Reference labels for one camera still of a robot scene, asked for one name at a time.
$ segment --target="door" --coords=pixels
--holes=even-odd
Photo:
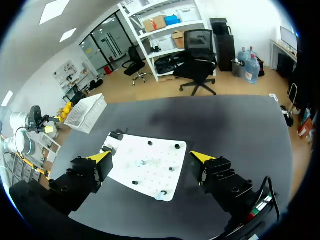
[[[116,13],[94,30],[94,39],[114,69],[130,59],[128,51],[132,44]]]
[[[80,45],[83,52],[86,54],[94,68],[97,70],[99,74],[105,75],[106,72],[104,70],[105,66],[108,66],[108,62],[104,58],[101,50],[97,47],[95,41],[93,40],[94,36],[89,35]]]

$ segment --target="black cabinet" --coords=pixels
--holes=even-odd
[[[235,41],[233,35],[216,35],[218,66],[221,72],[232,72],[231,60],[236,58]]]
[[[225,18],[211,18],[213,37],[218,59],[218,66],[222,72],[232,72],[231,60],[236,58],[235,40],[231,28],[227,26]]]

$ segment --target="desk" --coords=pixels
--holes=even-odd
[[[53,164],[56,179],[78,156],[97,154],[109,132],[187,142],[187,154],[175,196],[170,202],[133,191],[106,178],[69,217],[91,228],[141,238],[177,237],[208,240],[224,232],[231,219],[210,194],[204,194],[190,173],[190,150],[224,156],[258,191],[266,175],[279,193],[284,210],[289,203],[293,156],[288,127],[279,104],[269,96],[215,95],[172,97],[108,104],[90,134],[71,130]],[[277,218],[273,209],[269,227]]]
[[[67,103],[66,98],[71,101],[72,97],[69,97],[68,95],[70,93],[73,93],[74,87],[77,84],[79,86],[79,84],[86,78],[89,77],[89,74],[86,73],[84,76],[82,76],[81,78],[78,78],[76,80],[74,80],[71,84],[73,85],[66,93],[65,95],[62,97],[62,99]]]
[[[271,58],[270,58],[270,68],[271,69],[277,70],[277,67],[274,66],[274,61],[275,61],[275,59],[274,59],[274,47],[282,50],[286,55],[288,55],[297,64],[297,61],[298,61],[297,55],[292,54],[289,51],[289,49],[286,48],[285,45],[281,44],[278,41],[274,41],[272,39],[270,40],[270,42],[271,42]]]

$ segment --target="black office chair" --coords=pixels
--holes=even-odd
[[[74,85],[73,92],[74,92],[74,97],[71,99],[71,103],[73,106],[77,105],[80,102],[80,100],[86,98],[86,95],[82,91],[80,91],[77,84]]]
[[[208,79],[213,75],[217,66],[216,54],[213,49],[213,32],[211,30],[190,30],[184,32],[184,49],[186,61],[177,67],[173,75],[179,78],[192,79],[194,82],[186,83],[183,87],[195,86],[192,96],[194,96],[201,86],[209,92],[217,95],[215,91],[206,86],[206,83],[216,83],[215,79]]]
[[[133,86],[136,85],[136,80],[138,78],[142,78],[144,83],[146,83],[146,79],[144,78],[145,75],[147,75],[146,73],[140,73],[139,70],[142,69],[146,64],[141,60],[139,53],[137,51],[137,47],[136,46],[131,46],[129,47],[129,57],[130,60],[126,61],[122,67],[127,69],[124,71],[124,74],[127,76],[132,76],[133,74],[137,73],[138,75],[135,76],[132,80],[133,80]]]

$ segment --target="black bag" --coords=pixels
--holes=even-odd
[[[184,52],[181,52],[175,55],[169,55],[159,58],[154,62],[154,66],[158,74],[165,74],[175,70],[175,68],[178,67],[178,64],[182,64],[185,61],[186,56]]]
[[[260,58],[256,57],[258,59],[258,62],[260,64],[260,71],[258,77],[263,77],[265,75],[264,71],[264,61],[262,61]]]

